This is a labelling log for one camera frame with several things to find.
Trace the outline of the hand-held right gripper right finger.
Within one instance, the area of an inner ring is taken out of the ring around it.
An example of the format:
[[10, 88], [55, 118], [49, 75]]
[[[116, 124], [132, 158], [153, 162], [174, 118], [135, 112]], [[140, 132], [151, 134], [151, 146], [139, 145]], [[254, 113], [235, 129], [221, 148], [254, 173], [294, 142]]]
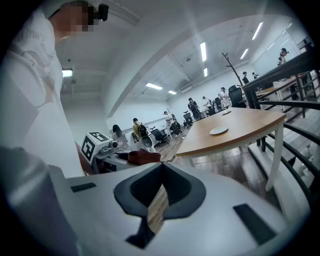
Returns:
[[247, 204], [274, 231], [288, 226], [281, 212], [238, 181], [189, 165], [173, 163], [203, 182], [205, 199], [191, 216], [164, 221], [139, 256], [237, 256], [260, 246], [233, 207]]

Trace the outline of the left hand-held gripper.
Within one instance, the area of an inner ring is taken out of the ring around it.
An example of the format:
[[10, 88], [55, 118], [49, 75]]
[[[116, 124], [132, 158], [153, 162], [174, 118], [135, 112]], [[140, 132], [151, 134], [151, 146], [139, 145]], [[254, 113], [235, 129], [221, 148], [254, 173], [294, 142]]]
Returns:
[[99, 162], [103, 162], [103, 173], [118, 172], [139, 166], [126, 161], [130, 151], [120, 149], [115, 140], [99, 131], [86, 133], [80, 152], [91, 165], [94, 174], [100, 174]]

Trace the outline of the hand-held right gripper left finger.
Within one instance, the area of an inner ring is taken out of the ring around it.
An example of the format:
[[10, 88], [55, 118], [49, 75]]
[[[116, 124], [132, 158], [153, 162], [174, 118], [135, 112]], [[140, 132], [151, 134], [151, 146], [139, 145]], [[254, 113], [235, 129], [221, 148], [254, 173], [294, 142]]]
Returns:
[[163, 256], [162, 234], [152, 235], [147, 216], [127, 213], [116, 186], [160, 167], [150, 163], [115, 173], [66, 179], [48, 168], [50, 246], [66, 256]]

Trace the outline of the brown cloth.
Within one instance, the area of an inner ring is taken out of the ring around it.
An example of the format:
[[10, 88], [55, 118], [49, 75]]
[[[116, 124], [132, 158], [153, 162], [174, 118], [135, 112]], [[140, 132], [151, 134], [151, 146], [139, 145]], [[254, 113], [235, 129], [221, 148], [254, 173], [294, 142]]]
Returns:
[[134, 165], [145, 165], [149, 163], [157, 163], [161, 161], [161, 154], [157, 152], [148, 152], [141, 148], [139, 151], [131, 151], [128, 153], [128, 162]]

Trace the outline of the person's left forearm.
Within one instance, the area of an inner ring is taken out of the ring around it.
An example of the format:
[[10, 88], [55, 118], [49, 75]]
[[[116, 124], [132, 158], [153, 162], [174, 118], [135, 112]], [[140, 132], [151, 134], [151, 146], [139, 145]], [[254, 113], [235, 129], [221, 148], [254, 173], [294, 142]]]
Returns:
[[91, 174], [91, 166], [90, 164], [86, 161], [85, 157], [82, 155], [81, 153], [81, 147], [79, 146], [79, 144], [75, 141], [75, 146], [76, 146], [76, 150], [78, 153], [78, 157], [79, 157], [79, 161], [80, 161], [80, 165], [82, 167], [82, 170], [84, 172], [84, 174], [86, 176], [89, 176]]

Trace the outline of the black backpack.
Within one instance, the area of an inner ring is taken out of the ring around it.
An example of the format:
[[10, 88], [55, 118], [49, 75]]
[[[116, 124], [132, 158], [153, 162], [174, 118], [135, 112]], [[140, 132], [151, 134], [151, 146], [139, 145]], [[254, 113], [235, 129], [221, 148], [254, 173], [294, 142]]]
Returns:
[[137, 126], [137, 131], [140, 138], [146, 138], [149, 135], [149, 132], [143, 123]]

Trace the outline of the person's white t-shirt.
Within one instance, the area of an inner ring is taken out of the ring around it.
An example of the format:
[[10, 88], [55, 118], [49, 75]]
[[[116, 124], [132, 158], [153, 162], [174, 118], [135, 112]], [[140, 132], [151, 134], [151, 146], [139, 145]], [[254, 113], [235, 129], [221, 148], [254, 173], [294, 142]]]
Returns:
[[66, 178], [84, 175], [60, 99], [61, 64], [52, 24], [34, 11], [0, 64], [0, 146], [22, 148]]

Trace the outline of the dark branch-shaped coat rack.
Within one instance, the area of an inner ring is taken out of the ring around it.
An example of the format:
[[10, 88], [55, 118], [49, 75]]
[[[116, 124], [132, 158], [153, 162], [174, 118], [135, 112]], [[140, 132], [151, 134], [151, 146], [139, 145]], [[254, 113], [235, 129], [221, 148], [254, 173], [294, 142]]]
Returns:
[[243, 86], [243, 83], [242, 83], [242, 81], [241, 81], [241, 79], [240, 79], [237, 71], [235, 70], [234, 66], [233, 66], [232, 63], [230, 62], [229, 57], [228, 57], [228, 53], [223, 53], [223, 52], [222, 52], [221, 54], [222, 54], [223, 58], [226, 60], [226, 62], [227, 62], [226, 67], [232, 69], [233, 73], [235, 74], [236, 78], [237, 78], [238, 81], [239, 81], [239, 87], [242, 87], [242, 86]]

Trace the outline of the wooden desk with white legs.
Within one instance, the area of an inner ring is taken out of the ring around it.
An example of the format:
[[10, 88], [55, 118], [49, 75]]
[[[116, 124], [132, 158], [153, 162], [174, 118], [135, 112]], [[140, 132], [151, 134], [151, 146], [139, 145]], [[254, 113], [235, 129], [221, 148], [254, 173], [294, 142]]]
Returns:
[[288, 100], [289, 98], [292, 97], [293, 93], [287, 94], [286, 96], [284, 96], [284, 92], [290, 86], [294, 86], [298, 97], [300, 97], [301, 93], [302, 93], [302, 96], [304, 97], [306, 96], [305, 88], [301, 86], [302, 88], [300, 89], [298, 86], [298, 82], [302, 83], [302, 77], [303, 75], [298, 76], [297, 77], [298, 80], [297, 80], [295, 76], [291, 76], [289, 79], [283, 79], [279, 82], [274, 82], [273, 86], [267, 89], [264, 89], [262, 91], [256, 92], [257, 99], [259, 101], [262, 101], [263, 99], [271, 98], [271, 95], [276, 94], [279, 100]]

